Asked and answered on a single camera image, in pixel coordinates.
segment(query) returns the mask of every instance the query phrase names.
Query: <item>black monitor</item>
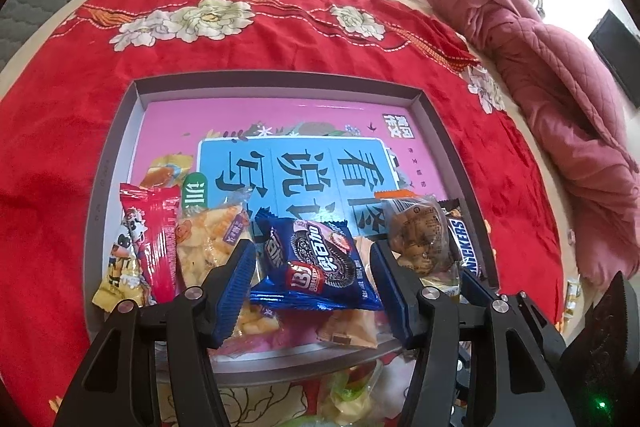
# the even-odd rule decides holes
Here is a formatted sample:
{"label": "black monitor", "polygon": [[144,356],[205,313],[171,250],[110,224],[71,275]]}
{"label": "black monitor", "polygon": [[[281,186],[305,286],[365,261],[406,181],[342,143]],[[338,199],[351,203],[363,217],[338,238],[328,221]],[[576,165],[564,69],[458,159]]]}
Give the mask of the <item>black monitor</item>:
{"label": "black monitor", "polygon": [[640,38],[607,10],[589,40],[628,99],[640,108]]}

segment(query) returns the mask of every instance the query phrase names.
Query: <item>clear plastic bag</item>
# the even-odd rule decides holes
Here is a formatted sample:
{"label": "clear plastic bag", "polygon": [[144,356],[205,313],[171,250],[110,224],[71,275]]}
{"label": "clear plastic bag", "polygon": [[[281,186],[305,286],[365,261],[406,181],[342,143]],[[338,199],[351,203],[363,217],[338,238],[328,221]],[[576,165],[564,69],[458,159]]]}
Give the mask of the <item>clear plastic bag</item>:
{"label": "clear plastic bag", "polygon": [[446,218],[434,196],[383,197],[382,209],[391,250],[411,262],[418,275],[449,267]]}
{"label": "clear plastic bag", "polygon": [[367,418],[373,409],[371,391],[378,382],[382,365],[380,360],[375,360],[324,377],[318,392],[320,417],[342,427]]}
{"label": "clear plastic bag", "polygon": [[[251,188],[232,192],[219,206],[204,208],[188,206],[176,227],[176,250],[185,286],[200,286],[209,271],[223,266],[241,239],[251,239],[249,218],[244,205],[251,197]],[[254,275],[253,284],[258,282]],[[271,333],[278,330],[278,319],[268,309],[242,305],[234,337]]]}
{"label": "clear plastic bag", "polygon": [[[359,235],[354,238],[360,254],[362,267],[369,282],[377,292],[376,282],[369,264],[370,248],[373,242]],[[343,346],[378,347],[380,333],[379,318],[383,312],[371,310],[334,310],[328,320],[318,330],[318,340]]]}
{"label": "clear plastic bag", "polygon": [[433,195],[410,190],[376,192],[382,200],[388,241],[398,264],[414,270],[425,286],[460,294],[458,266],[449,248],[447,217]]}

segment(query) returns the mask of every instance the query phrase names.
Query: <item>blue snack package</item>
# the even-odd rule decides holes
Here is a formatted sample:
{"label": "blue snack package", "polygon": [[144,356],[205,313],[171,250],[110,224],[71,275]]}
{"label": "blue snack package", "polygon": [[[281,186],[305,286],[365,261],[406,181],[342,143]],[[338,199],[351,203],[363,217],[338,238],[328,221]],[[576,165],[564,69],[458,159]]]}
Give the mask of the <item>blue snack package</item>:
{"label": "blue snack package", "polygon": [[318,223],[260,209],[255,222],[267,240],[258,256],[264,278],[251,289],[252,303],[272,309],[383,309],[346,221]]}

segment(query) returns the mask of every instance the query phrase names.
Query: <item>snack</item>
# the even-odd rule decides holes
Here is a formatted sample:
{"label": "snack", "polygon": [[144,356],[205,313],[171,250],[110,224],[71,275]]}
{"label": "snack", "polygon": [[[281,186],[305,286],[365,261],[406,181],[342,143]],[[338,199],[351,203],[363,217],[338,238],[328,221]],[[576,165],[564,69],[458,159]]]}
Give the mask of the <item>snack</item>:
{"label": "snack", "polygon": [[265,277],[252,288],[252,303],[276,309],[382,309],[346,222],[274,217],[264,209],[255,221],[267,241],[259,256]]}
{"label": "snack", "polygon": [[[355,238],[364,271],[373,289],[376,282],[369,266],[369,253],[373,242],[359,235]],[[334,310],[329,319],[319,328],[318,340],[344,346],[378,347],[378,324],[376,312],[371,310]]]}
{"label": "snack", "polygon": [[180,188],[120,184],[120,201],[134,251],[158,303],[175,297],[175,224]]}
{"label": "snack", "polygon": [[460,212],[460,202],[456,200],[441,201],[440,205],[445,211],[447,217],[447,226],[449,227],[449,247],[451,254],[455,259],[460,260],[460,264],[473,273],[476,277],[480,277],[481,270],[474,246],[469,238],[466,225],[462,219]]}
{"label": "snack", "polygon": [[421,277],[449,269],[449,236],[444,213],[433,196],[416,196],[408,190],[376,192],[382,199],[388,241],[404,266]]}
{"label": "snack", "polygon": [[[198,185],[202,184],[202,188],[206,190],[204,175],[194,172],[190,176],[194,176],[194,179],[199,176],[201,179]],[[190,195],[187,185],[188,180],[182,188],[183,201]],[[251,190],[242,189],[232,194],[220,208],[203,209],[197,204],[184,208],[186,215],[179,220],[175,235],[185,286],[202,285],[212,268],[226,264],[238,241],[251,239],[249,218],[242,206],[242,202],[250,196]],[[247,301],[242,305],[233,336],[270,333],[279,328],[280,324],[273,312]]]}
{"label": "snack", "polygon": [[145,288],[142,282],[140,263],[136,258],[126,222],[123,220],[111,247],[107,272],[92,303],[111,313],[116,304],[124,299],[132,299],[138,306],[143,306],[147,304],[147,298],[148,288]]}
{"label": "snack", "polygon": [[168,154],[151,162],[144,179],[143,188],[173,187],[180,185],[193,165],[193,156]]}
{"label": "snack", "polygon": [[242,204],[203,210],[178,221],[175,240],[185,286],[200,286],[209,271],[226,264],[240,239],[251,239]]}
{"label": "snack", "polygon": [[382,362],[374,360],[324,377],[318,391],[318,413],[339,426],[356,423],[373,409],[371,391]]}
{"label": "snack", "polygon": [[564,298],[564,312],[562,312],[563,322],[567,322],[574,317],[581,289],[580,278],[569,277],[566,280],[566,296]]}

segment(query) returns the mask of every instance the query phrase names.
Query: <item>pink quilt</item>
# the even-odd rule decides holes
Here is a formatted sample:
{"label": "pink quilt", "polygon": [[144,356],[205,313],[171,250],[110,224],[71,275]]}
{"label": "pink quilt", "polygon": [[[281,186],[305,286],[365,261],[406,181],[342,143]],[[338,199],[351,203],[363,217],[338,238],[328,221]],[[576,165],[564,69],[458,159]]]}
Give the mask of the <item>pink quilt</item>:
{"label": "pink quilt", "polygon": [[546,25],[528,0],[427,0],[489,55],[574,208],[580,273],[605,287],[640,261],[640,178],[626,151],[618,91],[580,39]]}

